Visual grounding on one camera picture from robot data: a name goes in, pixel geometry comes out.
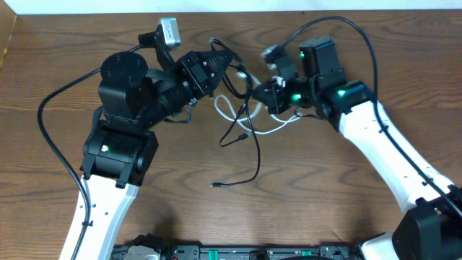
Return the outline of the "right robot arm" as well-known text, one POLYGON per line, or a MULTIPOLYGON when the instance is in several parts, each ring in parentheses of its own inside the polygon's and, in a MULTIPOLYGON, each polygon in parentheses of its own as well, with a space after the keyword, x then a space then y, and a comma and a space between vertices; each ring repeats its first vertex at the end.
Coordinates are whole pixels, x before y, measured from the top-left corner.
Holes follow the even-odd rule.
POLYGON ((314 108, 369 160, 394 195, 403 219, 392 233, 361 242, 358 259, 459 259, 461 189, 434 169, 389 119, 370 88, 348 81, 328 37, 300 44, 298 73, 285 49, 268 48, 263 58, 277 70, 253 97, 271 114, 314 108))

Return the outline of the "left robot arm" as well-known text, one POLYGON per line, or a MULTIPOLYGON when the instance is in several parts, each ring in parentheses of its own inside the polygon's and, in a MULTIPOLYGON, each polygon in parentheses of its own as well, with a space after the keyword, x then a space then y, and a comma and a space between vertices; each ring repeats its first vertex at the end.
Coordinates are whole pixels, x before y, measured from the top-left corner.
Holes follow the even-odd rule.
POLYGON ((98 94, 98 118, 84 143, 79 196, 61 259, 109 259, 126 213, 158 148, 151 128, 213 92, 231 51, 190 51, 174 60, 157 51, 160 69, 132 52, 108 57, 98 94))

